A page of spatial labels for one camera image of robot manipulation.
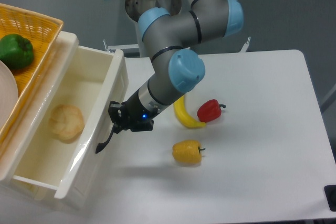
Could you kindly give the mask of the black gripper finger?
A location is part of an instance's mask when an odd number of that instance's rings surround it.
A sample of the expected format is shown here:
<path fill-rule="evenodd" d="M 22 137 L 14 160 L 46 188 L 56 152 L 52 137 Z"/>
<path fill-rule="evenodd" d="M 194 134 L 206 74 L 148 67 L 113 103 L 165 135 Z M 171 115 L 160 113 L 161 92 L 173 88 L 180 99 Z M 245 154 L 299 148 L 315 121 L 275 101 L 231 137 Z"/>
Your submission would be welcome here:
<path fill-rule="evenodd" d="M 108 113 L 113 124 L 122 124 L 123 122 L 123 105 L 116 101 L 110 101 Z"/>
<path fill-rule="evenodd" d="M 114 123 L 111 132 L 112 132 L 112 134 L 119 134 L 122 130 L 123 130 L 122 125 Z"/>

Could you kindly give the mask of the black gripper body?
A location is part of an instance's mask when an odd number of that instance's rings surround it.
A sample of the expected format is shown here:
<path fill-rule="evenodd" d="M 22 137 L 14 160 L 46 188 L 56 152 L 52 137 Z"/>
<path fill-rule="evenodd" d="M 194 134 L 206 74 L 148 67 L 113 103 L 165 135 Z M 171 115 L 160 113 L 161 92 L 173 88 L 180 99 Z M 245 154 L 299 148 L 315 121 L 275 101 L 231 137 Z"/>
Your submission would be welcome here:
<path fill-rule="evenodd" d="M 153 119 L 159 114 L 158 108 L 146 109 L 141 103 L 139 93 L 135 92 L 122 103 L 122 118 L 125 120 L 125 130 L 143 132 L 153 130 Z"/>

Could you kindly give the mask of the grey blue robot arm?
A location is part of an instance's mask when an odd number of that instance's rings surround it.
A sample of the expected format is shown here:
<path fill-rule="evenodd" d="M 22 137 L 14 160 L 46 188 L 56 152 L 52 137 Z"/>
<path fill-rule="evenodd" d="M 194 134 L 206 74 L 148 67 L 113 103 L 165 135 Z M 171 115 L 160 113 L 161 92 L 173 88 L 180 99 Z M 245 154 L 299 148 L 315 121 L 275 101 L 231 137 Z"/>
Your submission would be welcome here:
<path fill-rule="evenodd" d="M 113 133 L 150 131 L 154 118 L 205 75 L 194 45 L 239 32 L 244 14 L 238 0 L 189 0 L 187 13 L 172 14 L 164 6 L 147 7 L 137 25 L 154 74 L 128 100 L 111 102 L 108 112 Z"/>

